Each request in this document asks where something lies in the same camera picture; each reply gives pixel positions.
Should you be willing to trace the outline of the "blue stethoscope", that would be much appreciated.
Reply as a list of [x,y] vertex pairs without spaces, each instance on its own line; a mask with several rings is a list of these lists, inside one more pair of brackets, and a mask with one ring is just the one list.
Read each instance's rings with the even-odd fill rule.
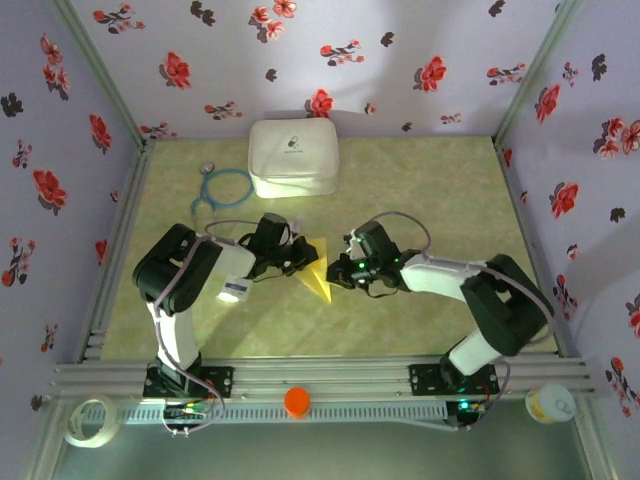
[[[238,168],[217,169],[212,162],[205,162],[200,165],[199,173],[202,177],[197,196],[190,204],[190,215],[195,229],[198,229],[197,210],[200,205],[206,205],[213,215],[220,209],[235,208],[246,202],[254,193],[254,185],[248,172]],[[210,186],[215,180],[221,179],[225,175],[242,177],[246,183],[246,191],[236,200],[223,202],[215,198],[210,191]]]

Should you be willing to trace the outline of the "clear tape roll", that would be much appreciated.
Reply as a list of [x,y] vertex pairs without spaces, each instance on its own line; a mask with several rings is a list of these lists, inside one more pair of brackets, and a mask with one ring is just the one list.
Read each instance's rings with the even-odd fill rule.
[[[104,410],[102,426],[93,434],[87,436],[83,432],[83,422],[88,417],[93,406],[100,406]],[[121,423],[118,421],[118,408],[115,402],[104,395],[87,398],[77,404],[66,422],[65,441],[74,447],[95,449],[109,443],[119,432]]]

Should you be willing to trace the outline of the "white medicine case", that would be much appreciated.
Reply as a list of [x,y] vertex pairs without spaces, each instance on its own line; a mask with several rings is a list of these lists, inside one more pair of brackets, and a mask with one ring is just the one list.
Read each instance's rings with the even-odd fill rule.
[[260,120],[251,127],[248,173],[261,198],[329,195],[339,165],[336,128],[327,118]]

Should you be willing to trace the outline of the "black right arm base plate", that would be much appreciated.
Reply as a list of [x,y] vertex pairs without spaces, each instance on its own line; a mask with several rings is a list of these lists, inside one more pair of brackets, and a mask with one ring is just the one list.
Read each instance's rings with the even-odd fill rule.
[[409,384],[413,396],[495,395],[500,386],[496,369],[485,365],[476,373],[465,376],[441,364],[408,366]]

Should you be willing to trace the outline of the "aluminium side rail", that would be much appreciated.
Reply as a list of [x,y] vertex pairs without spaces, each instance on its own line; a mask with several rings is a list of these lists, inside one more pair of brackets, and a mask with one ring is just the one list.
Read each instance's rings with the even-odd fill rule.
[[148,174],[155,141],[144,141],[133,157],[119,197],[118,211],[108,238],[106,257],[89,302],[83,330],[74,352],[74,363],[99,362],[111,320],[129,241]]
[[553,293],[553,288],[556,285],[555,277],[549,270],[544,245],[535,223],[535,216],[531,210],[534,206],[534,197],[517,174],[515,154],[512,154],[510,163],[507,163],[505,153],[508,147],[504,147],[495,137],[492,137],[491,141],[513,204],[536,283],[554,310],[550,326],[553,329],[553,338],[557,345],[557,350],[561,356],[573,357],[575,349],[568,335],[564,311],[561,303]]

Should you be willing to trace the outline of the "white yellow jar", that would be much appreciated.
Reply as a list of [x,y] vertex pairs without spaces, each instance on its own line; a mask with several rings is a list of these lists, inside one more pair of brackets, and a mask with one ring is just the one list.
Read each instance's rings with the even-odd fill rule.
[[529,391],[525,406],[529,415],[541,424],[568,422],[576,413],[574,396],[560,384],[546,384]]

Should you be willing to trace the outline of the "orange bottle cap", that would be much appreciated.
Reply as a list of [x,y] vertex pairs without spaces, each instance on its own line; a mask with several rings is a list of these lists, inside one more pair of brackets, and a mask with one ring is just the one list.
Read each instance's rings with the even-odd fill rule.
[[311,396],[303,387],[293,387],[284,396],[284,408],[287,414],[296,420],[304,418],[311,409]]

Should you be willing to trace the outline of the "aluminium front rail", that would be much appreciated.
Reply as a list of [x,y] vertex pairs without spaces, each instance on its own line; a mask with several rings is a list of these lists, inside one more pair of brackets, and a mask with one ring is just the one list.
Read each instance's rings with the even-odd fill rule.
[[590,395],[598,384],[586,363],[551,353],[526,353],[499,362],[495,395],[413,396],[408,366],[436,363],[434,356],[273,357],[209,359],[207,366],[234,369],[233,403],[277,403],[292,387],[303,387],[318,402],[407,402],[411,399],[519,399],[557,383],[575,395]]

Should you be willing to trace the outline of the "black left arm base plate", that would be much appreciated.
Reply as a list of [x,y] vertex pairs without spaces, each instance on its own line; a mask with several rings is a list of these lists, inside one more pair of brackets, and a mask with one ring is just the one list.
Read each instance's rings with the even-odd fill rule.
[[[224,399],[231,397],[234,369],[230,366],[205,366],[199,371],[200,379],[214,387]],[[144,398],[203,399],[210,391],[199,384],[187,380],[176,382],[164,373],[157,365],[148,365],[143,385]]]

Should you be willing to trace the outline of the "white blue medicine box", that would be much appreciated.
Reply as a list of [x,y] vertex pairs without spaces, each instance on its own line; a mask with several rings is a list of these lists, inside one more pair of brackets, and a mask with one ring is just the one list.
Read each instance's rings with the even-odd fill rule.
[[223,282],[217,299],[227,303],[245,302],[250,294],[253,282],[244,277],[228,275]]

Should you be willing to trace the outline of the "aluminium frame post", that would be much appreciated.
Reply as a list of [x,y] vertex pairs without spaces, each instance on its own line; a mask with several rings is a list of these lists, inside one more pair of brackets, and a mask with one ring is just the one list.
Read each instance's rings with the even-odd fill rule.
[[575,423],[592,480],[619,480],[598,405],[582,397],[576,400],[576,406]]
[[527,73],[524,75],[523,80],[521,81],[521,84],[518,87],[518,90],[505,115],[499,123],[495,134],[492,136],[492,142],[495,147],[501,144],[506,138],[512,124],[519,115],[519,111],[525,105],[528,95],[533,90],[536,82],[539,80],[539,77],[543,74],[550,56],[562,42],[566,31],[583,3],[584,0],[561,0],[558,3],[553,22],[547,30],[543,41],[539,45],[539,48],[528,67]]
[[130,109],[118,90],[113,77],[99,54],[88,31],[82,24],[71,1],[45,0],[45,2],[52,9],[59,23],[70,35],[74,44],[78,47],[85,64],[94,75],[96,81],[109,100],[109,103],[126,127],[129,136],[136,145],[136,149],[139,152],[143,152],[147,141],[143,139],[142,134],[139,132]]
[[27,461],[22,480],[52,480],[64,443],[68,406],[50,402],[45,409],[44,424],[35,449]]

